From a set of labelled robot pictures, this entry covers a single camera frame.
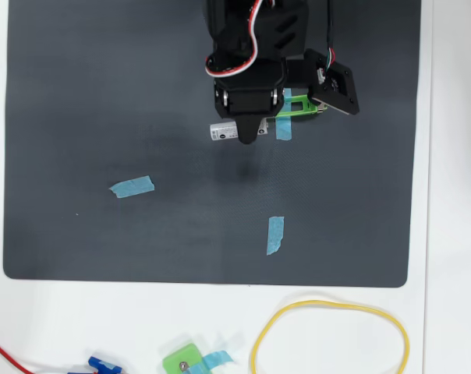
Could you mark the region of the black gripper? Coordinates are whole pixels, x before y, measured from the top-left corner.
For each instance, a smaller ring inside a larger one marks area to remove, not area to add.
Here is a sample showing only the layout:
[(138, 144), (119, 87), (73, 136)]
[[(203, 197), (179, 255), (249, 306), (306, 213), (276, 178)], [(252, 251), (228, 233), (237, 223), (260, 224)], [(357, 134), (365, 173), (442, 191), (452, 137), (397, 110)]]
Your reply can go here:
[(221, 118), (235, 121), (241, 143), (253, 143), (261, 121), (273, 118), (280, 112), (284, 104), (286, 78), (287, 70), (282, 60), (258, 59), (240, 74), (214, 79), (217, 104), (223, 109), (217, 110), (217, 113)]

